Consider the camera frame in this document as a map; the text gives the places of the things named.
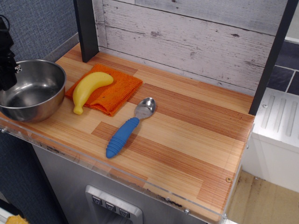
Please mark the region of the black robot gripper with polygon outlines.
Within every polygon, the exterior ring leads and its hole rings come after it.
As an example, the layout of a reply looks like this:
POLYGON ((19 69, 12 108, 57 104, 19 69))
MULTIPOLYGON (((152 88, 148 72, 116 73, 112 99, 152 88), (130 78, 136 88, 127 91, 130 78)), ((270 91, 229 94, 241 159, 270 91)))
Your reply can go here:
POLYGON ((0 30, 0 89, 7 91, 17 83, 16 73, 22 71, 11 51, 14 42, 7 29, 0 30))

